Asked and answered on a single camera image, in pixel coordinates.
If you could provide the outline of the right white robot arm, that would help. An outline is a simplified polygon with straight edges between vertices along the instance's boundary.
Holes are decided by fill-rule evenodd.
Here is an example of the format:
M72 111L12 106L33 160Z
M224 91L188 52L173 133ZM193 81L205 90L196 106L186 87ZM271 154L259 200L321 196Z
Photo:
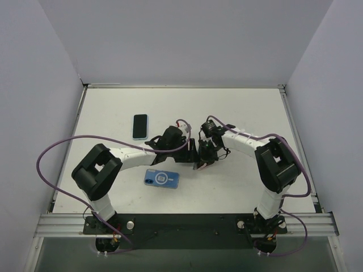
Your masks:
M265 220L278 215L283 195L301 174L293 152L277 136L257 137L237 131L233 125L217 126L208 120L201 125L199 132L199 161L195 163L195 169L220 160L219 150L226 154L239 151L256 160L265 189L255 214Z

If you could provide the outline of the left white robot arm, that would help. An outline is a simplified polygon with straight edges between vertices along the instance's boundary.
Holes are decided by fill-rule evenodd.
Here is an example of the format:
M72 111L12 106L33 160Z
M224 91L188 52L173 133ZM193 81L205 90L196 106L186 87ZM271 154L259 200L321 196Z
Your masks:
M107 148L95 145L71 173L80 190L85 194L91 210L99 216L96 226L104 233L116 228L115 209L108 196L120 171L163 163L173 158L176 163L198 161L195 140L191 137L191 126L169 126L150 141L127 148Z

